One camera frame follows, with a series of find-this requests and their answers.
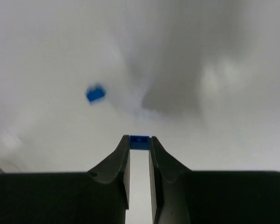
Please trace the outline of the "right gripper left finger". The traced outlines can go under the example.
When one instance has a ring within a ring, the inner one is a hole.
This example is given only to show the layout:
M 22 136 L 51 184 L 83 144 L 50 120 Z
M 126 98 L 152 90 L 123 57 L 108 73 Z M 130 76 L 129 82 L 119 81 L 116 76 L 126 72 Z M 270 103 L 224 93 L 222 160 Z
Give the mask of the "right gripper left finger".
M 0 224 L 123 224 L 129 137 L 85 172 L 0 174 Z

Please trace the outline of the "tiny blue lego piece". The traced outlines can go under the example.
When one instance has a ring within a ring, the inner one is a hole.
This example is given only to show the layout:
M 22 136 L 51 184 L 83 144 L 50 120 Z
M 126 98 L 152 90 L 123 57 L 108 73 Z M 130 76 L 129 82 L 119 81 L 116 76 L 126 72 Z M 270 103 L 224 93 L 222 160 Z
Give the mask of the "tiny blue lego piece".
M 90 104 L 94 104 L 106 96 L 106 90 L 101 84 L 92 84 L 86 89 L 85 96 Z

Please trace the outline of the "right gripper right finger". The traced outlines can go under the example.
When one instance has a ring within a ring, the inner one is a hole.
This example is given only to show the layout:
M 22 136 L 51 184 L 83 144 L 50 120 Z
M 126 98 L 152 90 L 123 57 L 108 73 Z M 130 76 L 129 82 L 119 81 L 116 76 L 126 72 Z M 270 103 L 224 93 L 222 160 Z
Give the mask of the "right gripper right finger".
M 149 144 L 155 224 L 280 224 L 280 172 L 194 171 Z

